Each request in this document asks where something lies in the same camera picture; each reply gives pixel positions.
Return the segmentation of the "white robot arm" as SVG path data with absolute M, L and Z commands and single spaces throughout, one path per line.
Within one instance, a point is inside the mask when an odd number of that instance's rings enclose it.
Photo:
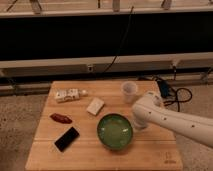
M 213 148 L 213 119 L 168 110 L 162 103 L 157 92 L 144 93 L 132 106 L 133 123 L 141 129 L 150 122 Z

